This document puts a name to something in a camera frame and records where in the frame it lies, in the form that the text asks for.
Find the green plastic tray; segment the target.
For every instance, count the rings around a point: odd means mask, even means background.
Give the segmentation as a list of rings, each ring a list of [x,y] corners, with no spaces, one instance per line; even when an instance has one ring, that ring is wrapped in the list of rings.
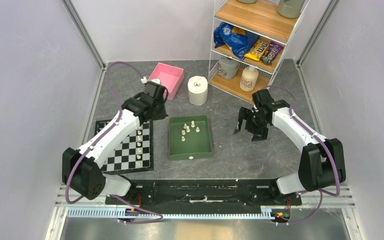
[[[213,156],[207,115],[176,116],[168,120],[168,154],[172,161],[209,159]]]

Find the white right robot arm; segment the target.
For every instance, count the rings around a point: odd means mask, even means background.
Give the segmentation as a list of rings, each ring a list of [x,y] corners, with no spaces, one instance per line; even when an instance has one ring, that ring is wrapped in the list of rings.
[[[320,191],[337,197],[340,185],[346,180],[346,166],[342,142],[327,138],[305,123],[285,100],[275,100],[265,87],[252,94],[252,108],[238,111],[234,134],[245,129],[252,141],[268,138],[269,127],[281,130],[300,151],[298,170],[275,180],[268,191],[269,200],[280,205],[289,194]]]

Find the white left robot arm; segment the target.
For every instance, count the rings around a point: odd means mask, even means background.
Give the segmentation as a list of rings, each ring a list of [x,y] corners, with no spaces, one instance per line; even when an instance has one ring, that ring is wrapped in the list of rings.
[[[157,121],[168,115],[165,103],[168,89],[161,80],[141,80],[144,90],[127,99],[114,118],[91,140],[74,149],[68,147],[62,154],[62,182],[66,185],[65,197],[69,204],[69,191],[74,190],[88,200],[100,194],[115,195],[124,204],[132,204],[137,191],[131,182],[123,176],[104,174],[101,167],[110,153],[131,132],[139,129],[143,123]]]

